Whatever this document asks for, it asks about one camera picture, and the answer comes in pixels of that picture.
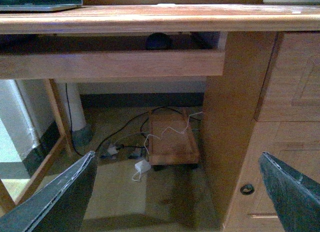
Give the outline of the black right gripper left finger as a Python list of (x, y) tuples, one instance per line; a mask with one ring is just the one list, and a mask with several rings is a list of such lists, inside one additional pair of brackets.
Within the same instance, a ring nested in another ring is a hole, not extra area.
[(90, 151), (0, 219), (2, 232), (78, 232), (93, 192), (98, 160)]

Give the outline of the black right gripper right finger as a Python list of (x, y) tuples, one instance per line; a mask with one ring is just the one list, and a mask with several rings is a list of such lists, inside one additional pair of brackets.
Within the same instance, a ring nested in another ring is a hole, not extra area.
[(286, 232), (320, 230), (320, 184), (263, 152), (259, 169), (268, 197)]

